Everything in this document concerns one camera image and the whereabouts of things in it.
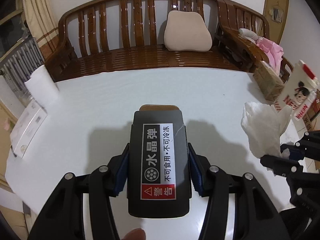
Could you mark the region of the person left hand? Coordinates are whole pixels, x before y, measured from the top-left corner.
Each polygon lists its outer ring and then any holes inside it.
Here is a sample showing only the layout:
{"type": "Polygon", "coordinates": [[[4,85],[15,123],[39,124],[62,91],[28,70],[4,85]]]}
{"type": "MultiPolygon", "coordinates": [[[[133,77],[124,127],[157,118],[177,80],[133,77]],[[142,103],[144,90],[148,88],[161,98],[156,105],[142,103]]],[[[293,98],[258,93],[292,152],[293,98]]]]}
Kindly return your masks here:
{"type": "Polygon", "coordinates": [[[141,228],[136,228],[128,232],[123,240],[146,240],[146,233],[141,228]]]}

